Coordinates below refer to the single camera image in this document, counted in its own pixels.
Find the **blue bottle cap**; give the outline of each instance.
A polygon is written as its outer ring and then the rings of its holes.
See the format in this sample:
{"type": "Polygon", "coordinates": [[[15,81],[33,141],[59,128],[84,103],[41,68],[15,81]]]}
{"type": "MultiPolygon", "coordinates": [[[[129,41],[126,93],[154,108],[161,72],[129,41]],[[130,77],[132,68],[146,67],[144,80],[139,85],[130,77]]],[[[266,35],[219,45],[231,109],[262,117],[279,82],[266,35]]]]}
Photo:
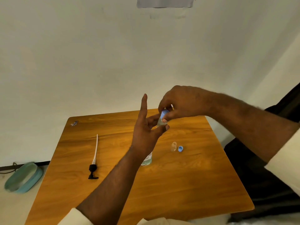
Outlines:
{"type": "Polygon", "coordinates": [[[162,112],[161,112],[161,115],[160,115],[160,119],[163,120],[163,117],[165,116],[166,113],[169,113],[169,111],[167,109],[164,109],[162,112]]]}

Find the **shirt cuff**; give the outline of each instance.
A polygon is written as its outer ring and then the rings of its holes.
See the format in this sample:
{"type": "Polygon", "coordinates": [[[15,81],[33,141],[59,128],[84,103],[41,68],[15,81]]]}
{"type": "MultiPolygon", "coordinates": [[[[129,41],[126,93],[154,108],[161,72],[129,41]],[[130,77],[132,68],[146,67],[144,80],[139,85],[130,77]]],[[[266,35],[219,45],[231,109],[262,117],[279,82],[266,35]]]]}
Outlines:
{"type": "Polygon", "coordinates": [[[71,211],[58,223],[58,225],[93,225],[88,218],[86,218],[76,208],[71,211]]]}
{"type": "Polygon", "coordinates": [[[300,196],[300,129],[274,155],[265,168],[300,196]]]}

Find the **bottle label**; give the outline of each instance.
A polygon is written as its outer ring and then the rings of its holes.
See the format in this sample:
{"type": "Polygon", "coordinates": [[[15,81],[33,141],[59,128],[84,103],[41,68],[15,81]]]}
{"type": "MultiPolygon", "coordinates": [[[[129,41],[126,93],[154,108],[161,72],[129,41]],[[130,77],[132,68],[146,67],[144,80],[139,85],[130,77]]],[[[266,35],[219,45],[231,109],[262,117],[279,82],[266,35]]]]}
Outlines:
{"type": "Polygon", "coordinates": [[[152,158],[152,152],[149,155],[147,155],[147,157],[144,159],[144,161],[149,160],[151,158],[152,158]]]}

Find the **wall baseboard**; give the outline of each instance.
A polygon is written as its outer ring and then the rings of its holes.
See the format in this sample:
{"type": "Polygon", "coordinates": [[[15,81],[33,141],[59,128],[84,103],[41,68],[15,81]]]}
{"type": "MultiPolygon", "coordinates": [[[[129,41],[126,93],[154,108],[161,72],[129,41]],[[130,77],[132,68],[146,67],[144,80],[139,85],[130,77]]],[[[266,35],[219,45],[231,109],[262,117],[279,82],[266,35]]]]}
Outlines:
{"type": "MultiPolygon", "coordinates": [[[[45,165],[49,165],[50,161],[44,161],[44,162],[35,162],[35,164],[37,166],[45,166],[45,165]]],[[[17,164],[17,165],[11,165],[11,166],[2,166],[0,167],[0,171],[3,170],[14,170],[14,169],[19,169],[21,166],[23,166],[24,164],[17,164]]]]}

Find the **wood grain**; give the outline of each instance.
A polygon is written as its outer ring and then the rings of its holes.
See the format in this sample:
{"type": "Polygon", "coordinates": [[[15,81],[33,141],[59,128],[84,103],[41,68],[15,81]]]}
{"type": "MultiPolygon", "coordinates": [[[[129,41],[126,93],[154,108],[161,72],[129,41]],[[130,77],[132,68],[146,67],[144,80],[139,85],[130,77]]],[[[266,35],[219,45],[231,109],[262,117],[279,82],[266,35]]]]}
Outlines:
{"type": "MultiPolygon", "coordinates": [[[[148,110],[148,116],[158,113],[148,110]]],[[[57,224],[107,176],[128,150],[138,111],[68,119],[26,225],[57,224]],[[96,134],[95,176],[89,180],[96,134]]],[[[252,210],[253,203],[204,116],[169,122],[152,163],[140,167],[119,224],[142,218],[189,220],[252,210]],[[171,144],[184,147],[171,152],[171,144]]]]}

